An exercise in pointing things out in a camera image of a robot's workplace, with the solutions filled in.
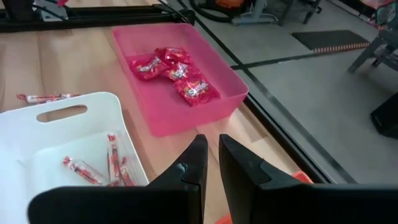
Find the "bin handle hole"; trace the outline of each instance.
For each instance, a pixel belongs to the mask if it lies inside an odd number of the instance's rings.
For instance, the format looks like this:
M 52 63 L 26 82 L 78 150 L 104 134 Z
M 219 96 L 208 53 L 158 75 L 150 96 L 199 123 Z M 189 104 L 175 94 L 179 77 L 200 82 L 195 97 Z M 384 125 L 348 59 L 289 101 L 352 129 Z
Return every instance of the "bin handle hole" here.
M 75 105 L 69 106 L 67 108 L 62 108 L 58 110 L 48 111 L 37 115 L 36 119 L 42 123 L 48 123 L 51 121 L 56 121 L 64 118 L 69 118 L 82 113 L 86 113 L 87 106 L 85 105 Z

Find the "white candy wrapper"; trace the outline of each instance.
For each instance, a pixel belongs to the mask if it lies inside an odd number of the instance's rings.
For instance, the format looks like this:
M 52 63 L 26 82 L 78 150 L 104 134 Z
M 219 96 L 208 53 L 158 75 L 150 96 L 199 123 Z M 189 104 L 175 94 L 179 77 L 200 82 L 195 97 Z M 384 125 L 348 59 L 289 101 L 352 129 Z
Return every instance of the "white candy wrapper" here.
M 113 185 L 122 185 L 120 166 L 119 166 L 119 152 L 118 142 L 116 135 L 108 134 L 109 146 L 108 146 L 108 170 L 109 179 Z
M 129 166 L 126 157 L 123 157 L 122 163 L 120 163 L 120 173 L 125 186 L 136 185 L 136 183 L 133 180 L 134 175 L 132 173 L 132 169 Z
M 37 96 L 37 95 L 25 95 L 18 94 L 17 98 L 25 101 L 26 103 L 48 103 L 51 101 L 57 101 L 62 99 L 79 96 L 77 94 L 59 94 L 59 95 L 48 95 L 48 96 Z
M 62 163 L 92 184 L 101 186 L 107 186 L 109 184 L 108 180 L 102 176 L 102 174 L 83 160 L 71 159 L 67 156 L 63 159 Z

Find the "wooden table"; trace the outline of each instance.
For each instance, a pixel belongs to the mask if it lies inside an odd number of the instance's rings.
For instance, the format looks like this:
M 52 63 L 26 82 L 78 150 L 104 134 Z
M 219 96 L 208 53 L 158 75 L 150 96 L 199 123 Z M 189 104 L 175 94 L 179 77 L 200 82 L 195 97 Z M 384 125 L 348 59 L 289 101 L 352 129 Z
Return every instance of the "wooden table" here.
M 155 0 L 70 0 L 69 6 L 126 6 Z M 198 134 L 209 142 L 205 223 L 228 213 L 218 163 L 218 135 L 226 133 L 291 174 L 299 168 L 242 103 L 230 118 L 164 138 L 150 134 L 115 55 L 111 28 L 0 34 L 0 112 L 27 106 L 18 93 L 49 95 L 108 91 L 121 100 L 124 120 L 148 179 L 161 174 Z M 53 120 L 63 113 L 50 113 Z

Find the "pink plastic bin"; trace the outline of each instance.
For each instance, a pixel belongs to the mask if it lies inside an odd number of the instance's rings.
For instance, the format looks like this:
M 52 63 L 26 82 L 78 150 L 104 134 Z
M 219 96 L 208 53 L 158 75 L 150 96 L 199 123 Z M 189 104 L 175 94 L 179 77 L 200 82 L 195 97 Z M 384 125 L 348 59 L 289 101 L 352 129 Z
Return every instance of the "pink plastic bin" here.
M 248 93 L 248 86 L 190 24 L 116 27 L 113 36 L 119 61 L 154 136 L 166 136 L 227 117 Z M 139 80 L 128 63 L 153 54 L 157 47 L 183 47 L 219 91 L 220 98 L 191 107 L 168 78 Z

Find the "skittles packet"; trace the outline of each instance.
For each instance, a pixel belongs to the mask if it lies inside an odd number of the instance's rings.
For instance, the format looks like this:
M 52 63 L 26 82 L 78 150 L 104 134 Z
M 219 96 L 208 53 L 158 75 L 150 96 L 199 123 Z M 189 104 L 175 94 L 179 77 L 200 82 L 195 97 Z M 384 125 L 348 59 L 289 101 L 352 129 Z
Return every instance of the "skittles packet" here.
M 166 69 L 163 74 L 169 79 L 176 81 L 181 78 L 187 78 L 193 75 L 200 74 L 200 71 L 193 65 L 187 65 L 181 62 L 177 62 L 170 68 Z
M 177 80 L 174 87 L 191 106 L 207 103 L 220 96 L 206 78 L 199 74 Z
M 167 65 L 174 65 L 177 62 L 182 62 L 185 64 L 192 63 L 191 56 L 182 48 L 176 48 L 176 47 L 157 48 L 155 50 L 155 53 Z
M 131 70 L 141 80 L 150 80 L 168 69 L 168 65 L 157 56 L 145 60 L 133 60 Z

